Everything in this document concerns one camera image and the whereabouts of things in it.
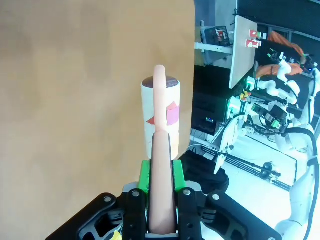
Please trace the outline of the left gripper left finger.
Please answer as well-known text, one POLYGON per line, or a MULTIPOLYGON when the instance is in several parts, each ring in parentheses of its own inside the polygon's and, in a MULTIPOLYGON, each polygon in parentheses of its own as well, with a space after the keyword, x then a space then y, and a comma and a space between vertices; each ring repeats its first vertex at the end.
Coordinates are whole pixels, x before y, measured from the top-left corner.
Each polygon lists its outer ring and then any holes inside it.
POLYGON ((144 240, 151 161, 141 164, 139 181, 120 196, 102 193, 50 234, 48 240, 144 240))

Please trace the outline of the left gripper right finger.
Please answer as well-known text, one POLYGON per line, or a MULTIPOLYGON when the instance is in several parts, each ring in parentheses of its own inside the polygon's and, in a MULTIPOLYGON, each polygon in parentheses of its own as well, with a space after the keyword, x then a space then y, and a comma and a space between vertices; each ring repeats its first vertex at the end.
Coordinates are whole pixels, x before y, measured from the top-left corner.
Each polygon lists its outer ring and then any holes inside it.
POLYGON ((173 160, 180 240, 201 240, 205 225, 224 240, 280 240, 282 236, 220 190, 204 194, 185 180, 181 160, 173 160))

